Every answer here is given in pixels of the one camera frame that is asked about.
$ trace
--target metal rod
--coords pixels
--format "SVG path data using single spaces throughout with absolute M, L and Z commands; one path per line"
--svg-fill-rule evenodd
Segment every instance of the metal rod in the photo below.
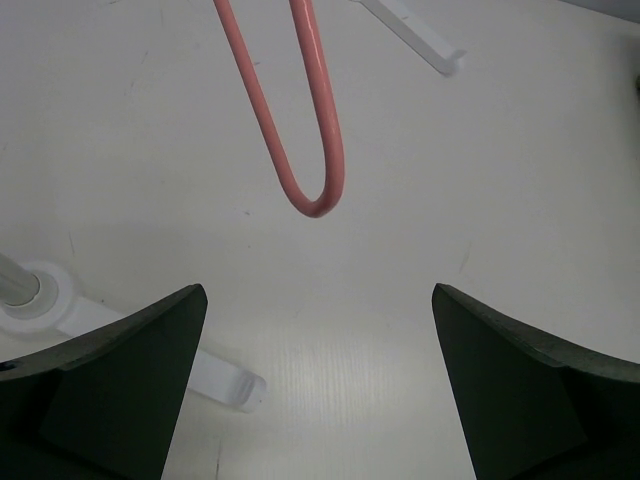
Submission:
M 0 253 L 0 302 L 11 306 L 29 303 L 40 290 L 40 282 L 9 257 Z

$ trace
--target round base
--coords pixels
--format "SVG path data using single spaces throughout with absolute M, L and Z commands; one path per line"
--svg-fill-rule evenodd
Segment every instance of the round base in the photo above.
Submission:
M 40 281 L 40 290 L 25 305 L 0 308 L 0 329 L 30 335 L 55 329 L 73 308 L 79 290 L 66 270 L 50 262 L 33 261 L 21 264 Z
M 239 407 L 245 413 L 253 412 L 267 396 L 267 382 L 259 375 L 253 375 L 253 387 L 246 401 Z

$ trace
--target pink tube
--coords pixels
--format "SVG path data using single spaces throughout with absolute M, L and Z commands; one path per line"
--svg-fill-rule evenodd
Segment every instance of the pink tube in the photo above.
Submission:
M 311 97 L 313 98 L 313 106 L 316 111 L 324 149 L 324 190 L 317 200 L 310 200 L 306 197 L 291 171 L 287 154 L 280 141 L 229 0 L 213 0 L 213 3 L 218 10 L 220 21 L 229 40 L 231 51 L 236 59 L 251 106 L 258 119 L 262 136 L 267 144 L 267 149 L 285 195 L 300 213 L 313 218 L 325 215 L 336 206 L 342 196 L 344 188 L 344 149 L 338 114 L 333 100 L 333 92 L 331 91 L 331 82 L 322 52 L 318 25 L 313 13 L 311 0 L 289 0 L 289 4 L 309 80 L 309 88 L 311 89 Z

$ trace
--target white table surface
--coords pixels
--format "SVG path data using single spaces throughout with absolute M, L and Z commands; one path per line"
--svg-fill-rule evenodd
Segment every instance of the white table surface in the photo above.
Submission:
M 318 192 L 287 2 L 233 3 Z M 469 51 L 459 75 L 316 2 L 348 162 L 318 221 L 280 191 L 210 1 L 0 4 L 2 251 L 122 311 L 200 282 L 202 346 L 269 383 L 250 415 L 187 394 L 166 479 L 473 478 L 437 282 L 640 362 L 640 28 L 553 0 L 407 4 Z

